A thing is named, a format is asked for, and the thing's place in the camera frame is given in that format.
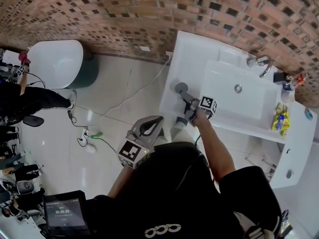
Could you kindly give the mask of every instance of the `red object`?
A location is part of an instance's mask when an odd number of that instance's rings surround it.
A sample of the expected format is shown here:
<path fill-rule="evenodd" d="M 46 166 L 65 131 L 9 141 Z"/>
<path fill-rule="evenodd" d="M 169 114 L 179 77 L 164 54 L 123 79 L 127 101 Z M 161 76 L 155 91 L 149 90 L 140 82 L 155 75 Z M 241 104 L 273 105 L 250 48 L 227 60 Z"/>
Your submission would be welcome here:
<path fill-rule="evenodd" d="M 21 63 L 23 64 L 24 62 L 30 64 L 31 61 L 28 59 L 28 54 L 25 52 L 21 52 L 19 54 L 19 60 L 21 61 Z"/>

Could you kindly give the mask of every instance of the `sink drain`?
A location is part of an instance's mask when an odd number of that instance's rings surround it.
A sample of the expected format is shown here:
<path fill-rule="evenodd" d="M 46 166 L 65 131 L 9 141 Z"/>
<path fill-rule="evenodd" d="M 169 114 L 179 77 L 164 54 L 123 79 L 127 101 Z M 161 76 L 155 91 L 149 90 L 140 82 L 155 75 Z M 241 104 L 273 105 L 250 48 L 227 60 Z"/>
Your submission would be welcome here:
<path fill-rule="evenodd" d="M 234 90 L 236 93 L 240 93 L 242 91 L 242 87 L 240 84 L 236 84 L 234 87 Z"/>

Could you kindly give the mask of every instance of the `computer mouse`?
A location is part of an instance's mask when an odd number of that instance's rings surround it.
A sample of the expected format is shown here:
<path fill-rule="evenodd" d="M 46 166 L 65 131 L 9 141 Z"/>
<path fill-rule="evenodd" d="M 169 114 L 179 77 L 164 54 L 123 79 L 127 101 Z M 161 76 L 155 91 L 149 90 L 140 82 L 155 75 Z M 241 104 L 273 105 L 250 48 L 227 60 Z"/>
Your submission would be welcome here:
<path fill-rule="evenodd" d="M 96 152 L 96 147 L 95 147 L 94 145 L 92 145 L 92 144 L 89 144 L 89 143 L 88 143 L 85 148 L 86 148 L 86 151 L 87 151 L 88 153 L 93 154 L 93 153 Z"/>

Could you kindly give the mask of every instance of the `blue package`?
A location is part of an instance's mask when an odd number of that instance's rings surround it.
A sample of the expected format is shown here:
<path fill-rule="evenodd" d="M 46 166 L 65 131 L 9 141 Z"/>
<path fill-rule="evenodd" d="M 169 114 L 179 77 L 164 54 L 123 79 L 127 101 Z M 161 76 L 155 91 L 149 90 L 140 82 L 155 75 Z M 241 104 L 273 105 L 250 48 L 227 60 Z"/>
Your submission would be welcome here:
<path fill-rule="evenodd" d="M 285 119 L 285 115 L 280 114 L 278 116 L 278 121 L 277 121 L 277 124 L 276 124 L 276 130 L 277 131 L 281 131 L 281 129 L 283 127 L 283 124 L 284 124 L 284 119 Z"/>

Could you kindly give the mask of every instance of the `white logo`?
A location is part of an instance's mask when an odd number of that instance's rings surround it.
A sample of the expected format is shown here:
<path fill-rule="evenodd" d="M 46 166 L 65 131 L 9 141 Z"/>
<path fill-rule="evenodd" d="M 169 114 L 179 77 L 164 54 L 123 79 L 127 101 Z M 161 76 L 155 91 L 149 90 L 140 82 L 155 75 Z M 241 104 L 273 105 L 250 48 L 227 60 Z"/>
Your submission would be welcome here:
<path fill-rule="evenodd" d="M 153 238 L 155 235 L 164 235 L 167 231 L 171 233 L 176 233 L 180 230 L 181 230 L 181 225 L 179 224 L 166 224 L 166 225 L 156 226 L 155 228 L 145 230 L 145 237 Z"/>

